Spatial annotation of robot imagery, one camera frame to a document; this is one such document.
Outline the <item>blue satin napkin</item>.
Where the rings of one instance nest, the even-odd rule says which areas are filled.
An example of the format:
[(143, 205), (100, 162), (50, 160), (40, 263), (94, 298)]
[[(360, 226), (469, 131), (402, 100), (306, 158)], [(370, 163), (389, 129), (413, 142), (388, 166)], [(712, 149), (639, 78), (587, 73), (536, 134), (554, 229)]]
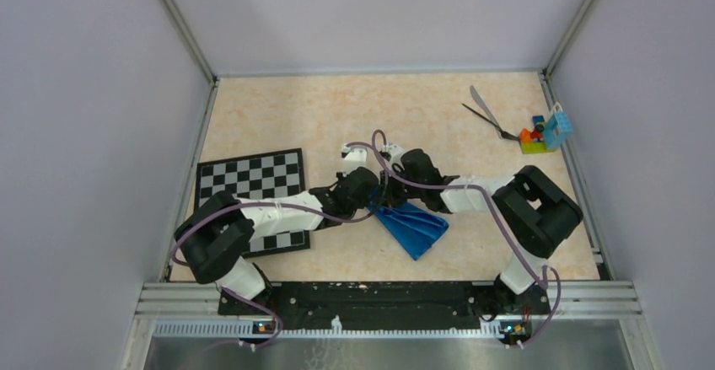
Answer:
[(449, 230), (444, 218), (415, 206), (406, 194), (373, 190), (368, 209), (413, 260), (419, 260)]

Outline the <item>aluminium front rail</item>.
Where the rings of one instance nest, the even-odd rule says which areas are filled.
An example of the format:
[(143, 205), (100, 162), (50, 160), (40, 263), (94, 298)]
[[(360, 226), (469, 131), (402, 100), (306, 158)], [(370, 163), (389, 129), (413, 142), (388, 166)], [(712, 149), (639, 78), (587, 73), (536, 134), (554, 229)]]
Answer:
[(533, 341), (539, 322), (615, 320), (636, 369), (663, 364), (629, 281), (552, 281), (515, 298), (487, 282), (275, 282), (252, 307), (217, 286), (142, 287), (122, 367), (140, 369), (154, 336), (484, 338)]

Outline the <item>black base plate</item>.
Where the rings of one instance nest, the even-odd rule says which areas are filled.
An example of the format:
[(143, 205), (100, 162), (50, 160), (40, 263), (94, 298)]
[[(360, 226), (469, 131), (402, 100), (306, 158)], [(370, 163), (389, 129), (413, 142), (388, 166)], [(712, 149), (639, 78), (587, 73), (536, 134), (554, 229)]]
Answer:
[(492, 282), (281, 282), (255, 298), (285, 330), (475, 329), (484, 319), (548, 314), (546, 291), (521, 295)]

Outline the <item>colourful toy block set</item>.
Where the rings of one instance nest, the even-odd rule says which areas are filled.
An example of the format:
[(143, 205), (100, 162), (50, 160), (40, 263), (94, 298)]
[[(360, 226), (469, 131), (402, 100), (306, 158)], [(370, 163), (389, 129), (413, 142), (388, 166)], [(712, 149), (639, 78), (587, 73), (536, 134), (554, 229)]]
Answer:
[(560, 103), (555, 103), (548, 117), (532, 116), (532, 127), (519, 133), (522, 154), (552, 153), (570, 137), (573, 125)]

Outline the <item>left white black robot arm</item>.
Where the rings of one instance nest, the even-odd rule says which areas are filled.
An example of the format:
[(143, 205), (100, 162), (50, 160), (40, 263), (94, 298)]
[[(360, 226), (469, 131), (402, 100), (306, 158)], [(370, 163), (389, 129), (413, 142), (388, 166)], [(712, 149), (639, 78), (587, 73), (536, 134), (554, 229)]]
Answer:
[(259, 314), (269, 306), (271, 293), (257, 265), (245, 259), (251, 241), (355, 223), (379, 186), (378, 176), (361, 167), (332, 186), (282, 198), (251, 200), (221, 190), (175, 230), (171, 259), (189, 268), (197, 283), (213, 283), (238, 298), (246, 311)]

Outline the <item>black white checkerboard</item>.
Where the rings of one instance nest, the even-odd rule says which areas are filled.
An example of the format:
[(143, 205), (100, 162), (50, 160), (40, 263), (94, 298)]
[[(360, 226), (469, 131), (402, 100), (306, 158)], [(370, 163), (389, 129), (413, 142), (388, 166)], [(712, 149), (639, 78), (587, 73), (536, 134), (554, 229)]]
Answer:
[[(295, 196), (306, 190), (303, 150), (287, 150), (201, 162), (197, 166), (193, 209), (226, 190), (246, 199)], [(252, 239), (246, 258), (309, 249), (310, 232), (282, 232)]]

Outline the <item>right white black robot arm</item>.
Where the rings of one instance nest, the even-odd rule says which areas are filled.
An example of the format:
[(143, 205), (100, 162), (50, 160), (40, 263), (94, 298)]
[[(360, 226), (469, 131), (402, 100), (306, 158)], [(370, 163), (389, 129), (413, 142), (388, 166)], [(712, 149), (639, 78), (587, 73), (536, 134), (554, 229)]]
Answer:
[(390, 144), (380, 153), (389, 169), (392, 206), (419, 200), (443, 214), (488, 212), (502, 232), (512, 257), (496, 279), (496, 305), (518, 312), (528, 289), (544, 285), (544, 267), (559, 245), (583, 221), (581, 207), (541, 169), (526, 165), (510, 178), (443, 175), (420, 148)]

